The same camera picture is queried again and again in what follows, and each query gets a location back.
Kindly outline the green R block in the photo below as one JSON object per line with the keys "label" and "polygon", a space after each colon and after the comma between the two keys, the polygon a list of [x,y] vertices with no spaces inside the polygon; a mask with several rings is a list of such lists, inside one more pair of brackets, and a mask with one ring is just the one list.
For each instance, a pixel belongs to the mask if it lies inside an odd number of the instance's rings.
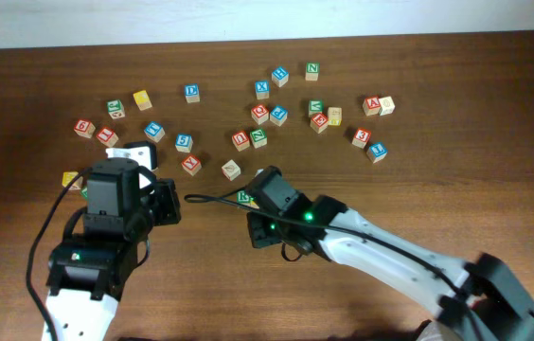
{"label": "green R block", "polygon": [[244,190],[237,192],[237,203],[242,205],[250,205],[253,202],[251,196],[249,196]]}

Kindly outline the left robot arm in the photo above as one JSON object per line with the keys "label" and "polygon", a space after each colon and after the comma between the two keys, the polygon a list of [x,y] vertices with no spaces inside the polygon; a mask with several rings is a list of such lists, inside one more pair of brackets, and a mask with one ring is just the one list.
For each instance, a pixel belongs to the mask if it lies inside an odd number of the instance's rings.
{"label": "left robot arm", "polygon": [[86,188],[49,256],[45,340],[103,339],[127,279],[149,257],[138,248],[155,227],[181,220],[174,181],[132,159],[97,162]]}

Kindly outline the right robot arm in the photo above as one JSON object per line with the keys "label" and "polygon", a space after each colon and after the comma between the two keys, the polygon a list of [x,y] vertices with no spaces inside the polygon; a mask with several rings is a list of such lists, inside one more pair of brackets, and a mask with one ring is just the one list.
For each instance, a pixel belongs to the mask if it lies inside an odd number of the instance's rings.
{"label": "right robot arm", "polygon": [[366,273],[428,311],[427,334],[440,340],[534,340],[534,299],[493,255],[469,262],[420,247],[332,197],[310,200],[274,166],[244,190],[258,205],[247,215],[255,248],[284,242]]}

